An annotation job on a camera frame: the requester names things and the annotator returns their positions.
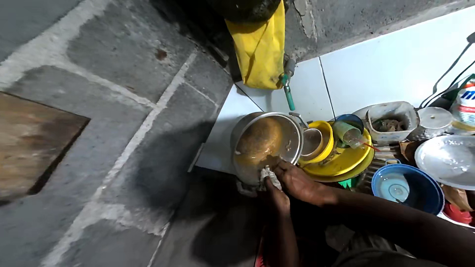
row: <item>wooden board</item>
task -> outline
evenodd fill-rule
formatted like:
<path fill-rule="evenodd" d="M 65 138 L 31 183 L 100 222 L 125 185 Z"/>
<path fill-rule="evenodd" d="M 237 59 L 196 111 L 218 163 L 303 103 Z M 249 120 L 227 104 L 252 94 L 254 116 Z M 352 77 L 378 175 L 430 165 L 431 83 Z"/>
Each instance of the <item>wooden board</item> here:
<path fill-rule="evenodd" d="M 0 200 L 37 193 L 88 122 L 0 92 Z"/>

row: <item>stack of dishes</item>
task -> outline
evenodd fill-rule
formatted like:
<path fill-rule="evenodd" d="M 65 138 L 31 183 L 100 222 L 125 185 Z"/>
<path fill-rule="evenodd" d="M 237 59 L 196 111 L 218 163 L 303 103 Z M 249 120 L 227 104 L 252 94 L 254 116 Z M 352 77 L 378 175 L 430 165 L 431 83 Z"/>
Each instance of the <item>stack of dishes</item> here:
<path fill-rule="evenodd" d="M 342 120 L 362 130 L 363 136 L 372 145 L 370 133 L 363 127 L 361 119 L 357 116 L 345 114 L 337 117 L 336 120 Z M 301 157 L 298 163 L 315 181 L 339 182 L 355 177 L 369 166 L 374 157 L 374 150 L 370 147 L 353 149 L 342 144 L 338 137 L 333 135 L 332 124 L 333 122 L 322 121 L 309 124 L 309 128 L 316 128 L 322 133 L 324 148 L 321 153 L 311 159 Z"/>

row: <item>green pipe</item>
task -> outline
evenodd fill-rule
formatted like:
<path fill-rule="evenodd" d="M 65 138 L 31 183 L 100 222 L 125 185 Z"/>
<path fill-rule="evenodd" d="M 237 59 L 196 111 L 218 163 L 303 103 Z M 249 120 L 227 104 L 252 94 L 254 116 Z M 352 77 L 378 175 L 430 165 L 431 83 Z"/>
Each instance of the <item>green pipe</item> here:
<path fill-rule="evenodd" d="M 295 105 L 294 105 L 294 100 L 292 99 L 292 94 L 290 93 L 289 78 L 287 77 L 287 74 L 282 75 L 281 82 L 284 85 L 285 97 L 287 98 L 289 109 L 293 111 L 295 110 Z"/>

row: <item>metal lid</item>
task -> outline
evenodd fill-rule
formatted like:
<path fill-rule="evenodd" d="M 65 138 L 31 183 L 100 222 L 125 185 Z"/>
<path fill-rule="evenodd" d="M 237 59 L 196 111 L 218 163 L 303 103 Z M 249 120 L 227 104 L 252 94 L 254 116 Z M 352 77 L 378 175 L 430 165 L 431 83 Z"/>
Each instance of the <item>metal lid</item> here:
<path fill-rule="evenodd" d="M 426 129 L 440 129 L 450 125 L 452 114 L 441 107 L 425 107 L 417 111 L 420 126 Z"/>

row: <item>electrical cable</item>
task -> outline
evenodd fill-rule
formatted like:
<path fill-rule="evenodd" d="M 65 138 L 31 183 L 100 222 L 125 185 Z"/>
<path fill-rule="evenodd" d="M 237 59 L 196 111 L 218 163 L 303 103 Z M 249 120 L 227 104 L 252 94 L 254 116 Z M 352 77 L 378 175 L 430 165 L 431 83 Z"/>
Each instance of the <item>electrical cable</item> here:
<path fill-rule="evenodd" d="M 452 83 L 447 87 L 447 89 L 445 89 L 444 91 L 438 93 L 438 94 L 435 95 L 434 97 L 430 98 L 430 99 L 427 101 L 427 103 L 426 103 L 423 107 L 427 107 L 427 105 L 429 105 L 429 103 L 430 103 L 432 100 L 434 100 L 435 98 L 437 98 L 437 97 L 441 96 L 442 94 L 446 93 L 446 92 L 450 89 L 450 87 L 452 87 L 452 86 L 455 84 L 455 82 L 460 78 L 460 76 L 461 76 L 464 72 L 466 72 L 473 64 L 475 64 L 475 60 L 474 60 L 470 65 L 468 65 L 468 67 L 466 67 L 461 73 L 459 73 L 459 75 L 457 75 L 457 77 L 455 77 L 455 79 L 454 79 L 454 80 L 452 81 Z"/>
<path fill-rule="evenodd" d="M 462 51 L 462 53 L 460 53 L 460 55 L 457 57 L 457 59 L 452 63 L 452 65 L 448 68 L 448 70 L 439 78 L 439 80 L 436 81 L 436 84 L 434 84 L 434 87 L 433 87 L 433 91 L 432 91 L 432 94 L 429 95 L 426 99 L 424 99 L 420 105 L 419 105 L 419 108 L 423 108 L 423 107 L 427 107 L 427 105 L 429 105 L 429 103 L 431 101 L 433 101 L 435 98 L 441 96 L 442 94 L 446 93 L 449 91 L 450 87 L 452 87 L 455 82 L 457 81 L 457 79 L 460 78 L 460 76 L 466 72 L 474 63 L 475 61 L 473 61 L 470 65 L 468 65 L 468 67 L 466 67 L 451 83 L 450 85 L 447 87 L 447 89 L 443 90 L 442 92 L 440 92 L 439 94 L 436 95 L 436 92 L 437 92 L 437 84 L 440 82 L 440 80 L 442 80 L 442 78 L 447 74 L 449 73 L 450 70 L 452 70 L 452 68 L 458 63 L 459 59 L 462 57 L 462 55 L 468 50 L 468 48 L 473 44 L 475 43 L 475 32 L 472 32 L 468 37 L 467 37 L 467 42 L 468 42 L 468 45 L 464 48 L 464 50 Z"/>

